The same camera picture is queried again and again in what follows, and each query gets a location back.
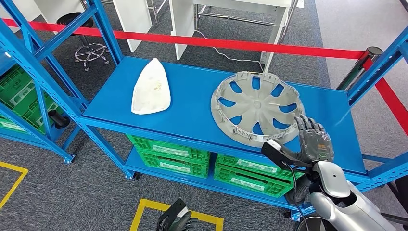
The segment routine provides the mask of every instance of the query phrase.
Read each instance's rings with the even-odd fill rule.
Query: black stool
[[[57,24],[62,24],[62,25],[68,25],[70,22],[72,22],[76,17],[78,17],[81,14],[81,12],[74,12],[74,13],[69,13],[57,20]],[[93,26],[93,20],[92,18],[88,19],[83,25],[83,27],[92,27]],[[79,47],[75,51],[75,62],[84,62],[84,68],[85,71],[89,71],[89,67],[87,67],[87,62],[93,61],[95,59],[101,58],[105,61],[105,64],[109,64],[109,61],[106,60],[106,58],[103,56],[105,51],[108,53],[107,47],[103,46],[100,43],[92,42],[89,43],[87,38],[83,35],[78,35],[79,38],[81,39],[83,46]]]

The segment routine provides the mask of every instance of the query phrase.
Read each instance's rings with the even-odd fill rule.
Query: barrier post
[[[371,61],[376,61],[378,57],[382,54],[382,50],[378,47],[368,47],[364,54],[357,60],[353,68],[346,75],[343,81],[336,88],[338,90],[348,90],[351,86],[360,78],[360,76],[366,71],[364,64],[368,59]]]

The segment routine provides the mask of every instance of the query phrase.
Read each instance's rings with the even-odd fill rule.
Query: blue shelf surface
[[[259,201],[262,203],[266,203],[269,205],[276,205],[279,207],[284,207],[287,209],[291,210],[296,210],[297,208],[294,205],[290,205],[286,202],[286,199],[282,196],[280,198],[274,198],[271,196],[268,196],[266,194],[254,192],[252,190],[244,189],[238,186],[234,186],[231,184],[227,184],[221,181],[217,181],[213,179],[214,176],[214,168],[211,167],[211,165],[214,165],[215,159],[211,159],[210,163],[210,168],[208,172],[208,177],[206,179],[199,178],[199,177],[194,177],[194,176],[188,176],[184,174],[179,174],[176,172],[170,172],[166,170],[162,170],[159,168],[154,168],[154,167],[147,167],[143,160],[140,158],[139,154],[137,153],[135,148],[132,148],[132,150],[129,153],[129,156],[127,157],[126,160],[126,167],[129,168],[130,170],[142,173],[142,174],[148,174],[160,178],[164,178],[167,180],[173,180],[177,181],[180,183],[200,187],[200,188],[205,188],[209,190],[213,190],[216,192],[220,193],[226,193],[250,200],[255,200]]]
[[[272,164],[260,154],[260,148],[232,140],[213,120],[211,95],[233,73],[163,62],[170,86],[170,107],[149,115],[132,113],[133,87],[148,62],[125,56],[81,120],[95,127]],[[334,162],[346,171],[365,174],[346,92],[288,84],[299,91],[306,115],[323,124],[330,134]],[[300,151],[298,137],[285,145],[294,152]]]

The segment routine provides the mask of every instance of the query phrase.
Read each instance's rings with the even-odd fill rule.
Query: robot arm
[[[395,231],[377,206],[367,199],[343,170],[332,163],[334,153],[329,135],[321,124],[302,115],[295,117],[299,129],[301,152],[294,154],[273,140],[265,142],[261,153],[282,169],[304,172],[297,188],[309,188],[310,201],[316,212],[338,231]],[[304,197],[289,191],[289,198],[298,202]]]

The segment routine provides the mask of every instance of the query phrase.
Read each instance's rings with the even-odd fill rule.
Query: wheel cover
[[[267,140],[287,143],[298,135],[294,116],[305,110],[297,90],[271,73],[238,72],[220,83],[211,113],[230,138],[253,147]]]

